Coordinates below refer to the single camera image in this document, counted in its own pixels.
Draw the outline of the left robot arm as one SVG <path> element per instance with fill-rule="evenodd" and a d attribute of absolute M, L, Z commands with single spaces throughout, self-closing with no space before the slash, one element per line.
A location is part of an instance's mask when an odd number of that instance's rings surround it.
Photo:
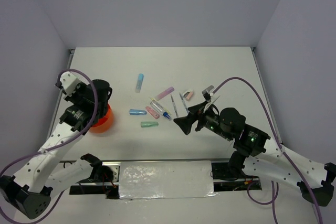
<path fill-rule="evenodd" d="M 78 79 L 60 81 L 57 87 L 72 103 L 59 119 L 51 136 L 36 155 L 12 176 L 1 175 L 1 194 L 28 219 L 38 218 L 48 208 L 52 198 L 74 183 L 88 179 L 92 182 L 113 172 L 92 154 L 85 154 L 66 168 L 55 172 L 67 152 L 108 112 L 112 88 L 104 80 L 92 85 Z"/>

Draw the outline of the yellow pen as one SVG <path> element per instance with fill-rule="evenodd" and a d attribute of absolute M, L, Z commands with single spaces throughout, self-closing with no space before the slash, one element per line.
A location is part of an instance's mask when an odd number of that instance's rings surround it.
<path fill-rule="evenodd" d="M 152 102 L 155 102 L 158 106 L 160 106 L 162 109 L 164 109 L 168 114 L 171 114 L 171 112 L 165 108 L 162 104 L 160 104 L 155 98 L 152 98 L 152 97 L 149 97 L 149 99 L 152 101 Z"/>

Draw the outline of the clear blue pen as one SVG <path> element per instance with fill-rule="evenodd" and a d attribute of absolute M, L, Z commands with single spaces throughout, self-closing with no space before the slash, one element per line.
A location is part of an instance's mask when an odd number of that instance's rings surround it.
<path fill-rule="evenodd" d="M 181 93 L 179 93 L 179 96 L 180 96 L 180 98 L 181 98 L 181 100 L 182 100 L 182 104 L 183 104 L 183 106 L 184 106 L 184 109 L 186 110 L 186 113 L 189 113 L 189 110 L 188 110 L 188 108 L 187 108 L 187 105 L 186 105 L 186 103 L 185 103 L 185 100 L 184 100 L 183 95 L 182 95 Z"/>
<path fill-rule="evenodd" d="M 178 115 L 178 111 L 177 111 L 177 107 L 176 107 L 176 104 L 175 104 L 174 98 L 173 98 L 173 96 L 172 96 L 172 95 L 170 95 L 170 97 L 171 97 L 171 101 L 172 101 L 172 104 L 173 104 L 173 108 L 174 108 L 175 116 L 176 116 L 176 118 L 178 118 L 178 117 L 179 117 L 179 115 Z"/>

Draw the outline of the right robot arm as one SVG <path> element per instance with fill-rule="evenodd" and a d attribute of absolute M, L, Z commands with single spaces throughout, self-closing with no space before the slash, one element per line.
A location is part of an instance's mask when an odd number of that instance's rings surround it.
<path fill-rule="evenodd" d="M 300 192 L 306 201 L 321 207 L 326 207 L 333 198 L 334 164 L 315 162 L 278 144 L 267 133 L 247 124 L 235 108 L 219 111 L 203 102 L 188 110 L 187 116 L 174 119 L 185 135 L 190 134 L 196 123 L 196 131 L 206 128 L 234 143 L 228 162 L 233 177 L 257 176 L 284 183 Z"/>

